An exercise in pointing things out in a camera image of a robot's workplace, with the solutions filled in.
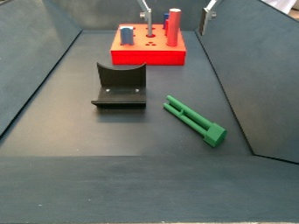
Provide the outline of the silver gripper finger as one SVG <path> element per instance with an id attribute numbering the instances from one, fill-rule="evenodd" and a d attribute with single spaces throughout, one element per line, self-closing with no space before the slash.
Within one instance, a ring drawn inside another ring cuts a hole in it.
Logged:
<path id="1" fill-rule="evenodd" d="M 139 16 L 147 22 L 147 36 L 151 37 L 154 35 L 152 34 L 152 10 L 147 5 L 146 0 L 136 0 L 136 1 L 142 8 L 142 12 Z"/>
<path id="2" fill-rule="evenodd" d="M 216 6 L 218 0 L 210 0 L 208 5 L 202 9 L 200 15 L 200 35 L 204 35 L 207 30 L 207 25 L 211 19 L 215 17 L 214 8 Z"/>

